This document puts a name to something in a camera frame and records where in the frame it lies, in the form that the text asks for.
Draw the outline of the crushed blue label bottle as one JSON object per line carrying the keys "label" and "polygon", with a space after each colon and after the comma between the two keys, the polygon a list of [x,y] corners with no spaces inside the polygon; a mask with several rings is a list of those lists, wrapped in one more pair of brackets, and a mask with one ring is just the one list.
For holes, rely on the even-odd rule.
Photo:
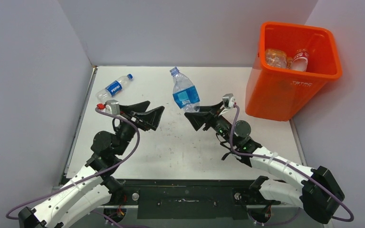
{"label": "crushed blue label bottle", "polygon": [[200,98],[193,82],[177,67],[170,70],[173,78],[173,99],[177,106],[186,113],[199,111]]}

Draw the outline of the clear Pepsi bottle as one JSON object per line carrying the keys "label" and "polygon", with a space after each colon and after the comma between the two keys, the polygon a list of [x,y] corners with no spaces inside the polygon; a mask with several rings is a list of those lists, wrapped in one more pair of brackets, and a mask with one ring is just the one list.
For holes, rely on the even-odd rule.
{"label": "clear Pepsi bottle", "polygon": [[125,90],[133,81],[134,77],[132,74],[121,76],[108,86],[96,93],[96,98],[100,103],[105,103],[111,100],[117,93]]}

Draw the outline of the blue cap bottle edge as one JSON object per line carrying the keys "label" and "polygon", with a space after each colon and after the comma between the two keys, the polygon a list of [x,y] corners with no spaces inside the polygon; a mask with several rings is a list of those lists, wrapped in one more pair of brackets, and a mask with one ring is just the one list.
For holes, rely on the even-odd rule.
{"label": "blue cap bottle edge", "polygon": [[268,48],[265,50],[265,61],[267,65],[276,68],[287,68],[287,54],[278,49]]}

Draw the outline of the red cap water bottle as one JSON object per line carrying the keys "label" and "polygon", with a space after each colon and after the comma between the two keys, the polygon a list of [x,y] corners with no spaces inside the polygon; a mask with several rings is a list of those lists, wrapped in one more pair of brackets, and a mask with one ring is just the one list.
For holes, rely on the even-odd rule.
{"label": "red cap water bottle", "polygon": [[306,49],[299,49],[294,55],[290,68],[291,70],[306,72],[309,53]]}

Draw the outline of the crushed orange label bottle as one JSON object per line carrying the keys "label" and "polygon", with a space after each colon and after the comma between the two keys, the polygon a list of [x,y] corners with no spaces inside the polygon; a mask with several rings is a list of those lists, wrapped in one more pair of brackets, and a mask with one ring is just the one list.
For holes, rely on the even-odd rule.
{"label": "crushed orange label bottle", "polygon": [[287,57],[286,58],[286,69],[291,69],[291,65],[292,65],[292,62],[293,62],[293,58],[292,57]]}

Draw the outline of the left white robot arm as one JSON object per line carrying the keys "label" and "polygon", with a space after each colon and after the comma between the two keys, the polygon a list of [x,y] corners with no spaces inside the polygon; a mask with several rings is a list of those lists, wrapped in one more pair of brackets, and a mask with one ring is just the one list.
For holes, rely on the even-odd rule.
{"label": "left white robot arm", "polygon": [[123,187],[112,175],[136,151],[140,131],[155,131],[165,110],[164,106],[148,110],[149,105],[150,101],[120,105],[115,100],[98,104],[97,113],[120,123],[112,133],[96,133],[91,157],[65,185],[18,213],[19,227],[69,228],[99,206],[118,204]]}

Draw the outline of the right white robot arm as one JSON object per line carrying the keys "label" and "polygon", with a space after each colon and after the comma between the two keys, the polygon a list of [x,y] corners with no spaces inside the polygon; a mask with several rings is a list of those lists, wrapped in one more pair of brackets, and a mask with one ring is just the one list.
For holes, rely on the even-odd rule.
{"label": "right white robot arm", "polygon": [[334,219],[345,195],[332,172],[323,166],[312,168],[292,162],[268,150],[251,138],[248,122],[235,116],[230,123],[223,117],[225,108],[222,105],[201,106],[198,112],[185,113],[184,116],[196,131],[212,128],[223,138],[221,145],[241,163],[278,178],[259,177],[250,189],[251,200],[255,203],[274,200],[295,205],[321,224]]}

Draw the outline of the orange plastic bin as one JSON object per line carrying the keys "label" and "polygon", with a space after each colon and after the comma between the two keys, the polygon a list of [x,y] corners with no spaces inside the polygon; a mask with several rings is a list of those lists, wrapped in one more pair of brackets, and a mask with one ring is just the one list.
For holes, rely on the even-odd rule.
{"label": "orange plastic bin", "polygon": [[[275,49],[294,57],[306,50],[305,72],[272,67],[266,51]],[[246,88],[246,114],[274,121],[290,120],[328,82],[343,74],[331,31],[307,25],[268,21],[260,27],[258,53]]]}

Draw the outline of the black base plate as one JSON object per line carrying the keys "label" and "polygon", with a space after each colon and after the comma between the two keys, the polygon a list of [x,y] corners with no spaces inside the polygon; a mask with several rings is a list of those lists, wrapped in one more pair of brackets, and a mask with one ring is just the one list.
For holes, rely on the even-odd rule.
{"label": "black base plate", "polygon": [[246,219],[279,201],[265,200],[252,180],[126,179],[108,203],[99,207],[116,222],[137,212],[137,219]]}

